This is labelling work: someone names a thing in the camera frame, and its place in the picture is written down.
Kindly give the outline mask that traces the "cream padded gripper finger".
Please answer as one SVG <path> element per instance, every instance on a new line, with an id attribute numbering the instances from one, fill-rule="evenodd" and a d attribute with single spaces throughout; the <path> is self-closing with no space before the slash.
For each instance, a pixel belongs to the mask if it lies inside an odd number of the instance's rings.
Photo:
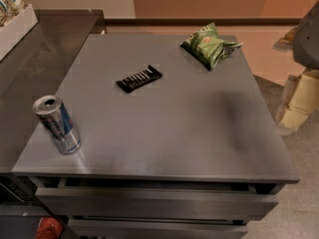
<path id="1" fill-rule="evenodd" d="M 275 121 L 276 131 L 289 135 L 300 128 L 319 108 L 319 71 L 306 69 L 301 75 L 289 76 Z"/>

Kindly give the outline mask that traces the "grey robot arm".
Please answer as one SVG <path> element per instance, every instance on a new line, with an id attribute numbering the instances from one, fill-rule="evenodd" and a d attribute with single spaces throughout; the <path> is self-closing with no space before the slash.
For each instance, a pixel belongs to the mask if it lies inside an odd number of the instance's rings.
<path id="1" fill-rule="evenodd" d="M 294 61 L 305 68 L 288 77 L 275 116 L 276 131 L 289 135 L 319 108 L 319 1 L 276 46 L 291 48 Z"/>

